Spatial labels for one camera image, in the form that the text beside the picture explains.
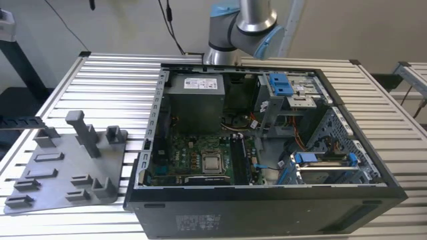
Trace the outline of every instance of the aluminum table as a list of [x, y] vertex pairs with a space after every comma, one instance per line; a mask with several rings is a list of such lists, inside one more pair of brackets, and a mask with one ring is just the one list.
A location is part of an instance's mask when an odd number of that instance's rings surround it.
[[409, 85], [427, 98], [427, 63], [400, 61], [393, 70], [393, 74], [398, 74]]
[[[146, 119], [160, 63], [198, 64], [198, 56], [148, 56], [91, 53], [79, 56], [37, 116], [58, 133], [71, 133], [63, 118], [69, 110], [83, 110], [86, 124], [101, 130], [120, 125], [129, 133], [118, 200], [91, 205], [29, 212], [2, 213], [3, 201], [14, 180], [35, 148], [35, 131], [23, 130], [0, 161], [0, 237], [10, 239], [145, 239], [133, 213], [122, 210], [130, 168], [142, 147]], [[427, 239], [427, 133], [373, 80], [361, 65], [348, 60], [273, 58], [241, 59], [244, 66], [321, 69], [344, 106], [408, 199], [349, 235], [282, 237], [297, 239], [425, 240]]]

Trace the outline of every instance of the gray plastic holder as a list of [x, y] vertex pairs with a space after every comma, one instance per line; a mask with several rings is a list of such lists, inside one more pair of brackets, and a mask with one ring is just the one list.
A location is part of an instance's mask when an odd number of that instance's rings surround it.
[[117, 200], [128, 132], [108, 126], [94, 132], [82, 111], [69, 111], [65, 121], [77, 134], [41, 129], [21, 177], [6, 198], [3, 213], [109, 204]]

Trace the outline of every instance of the green circuit board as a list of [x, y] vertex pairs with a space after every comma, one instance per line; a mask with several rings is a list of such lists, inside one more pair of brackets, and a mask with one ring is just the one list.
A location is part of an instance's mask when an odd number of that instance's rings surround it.
[[[254, 157], [253, 140], [244, 140], [248, 159]], [[202, 170], [202, 158], [214, 156], [220, 160], [220, 172]], [[176, 134], [169, 139], [166, 165], [154, 167], [153, 185], [180, 186], [189, 176], [225, 176], [233, 185], [233, 164], [230, 159], [229, 137], [186, 136]]]

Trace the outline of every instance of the white wall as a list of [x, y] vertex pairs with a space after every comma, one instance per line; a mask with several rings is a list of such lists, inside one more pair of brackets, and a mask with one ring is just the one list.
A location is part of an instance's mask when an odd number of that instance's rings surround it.
[[[177, 55], [156, 0], [47, 0], [89, 51], [120, 54]], [[204, 52], [208, 45], [209, 11], [222, 0], [170, 0], [173, 29], [186, 52]], [[290, 0], [272, 0], [278, 23], [288, 18]], [[81, 44], [65, 29], [43, 0], [0, 0], [17, 22], [17, 42], [47, 87], [66, 73]], [[0, 53], [1, 88], [22, 86]]]
[[427, 62], [425, 0], [305, 0], [288, 57], [357, 59], [370, 73]]

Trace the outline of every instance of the sticker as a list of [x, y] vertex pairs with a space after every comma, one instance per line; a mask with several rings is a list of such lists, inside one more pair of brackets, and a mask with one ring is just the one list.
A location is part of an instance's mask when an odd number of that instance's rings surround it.
[[293, 85], [293, 89], [297, 91], [304, 91], [304, 87], [300, 85]]
[[214, 231], [218, 230], [221, 215], [176, 215], [178, 231]]
[[185, 78], [184, 89], [218, 89], [216, 78]]
[[258, 111], [260, 111], [261, 113], [265, 112], [266, 107], [268, 107], [268, 101], [262, 101], [261, 104], [260, 104], [260, 110], [258, 110]]
[[258, 125], [258, 121], [253, 120], [250, 123], [250, 128], [254, 129]]
[[282, 166], [285, 165], [285, 163], [282, 161], [277, 162], [277, 165], [280, 168], [282, 168]]

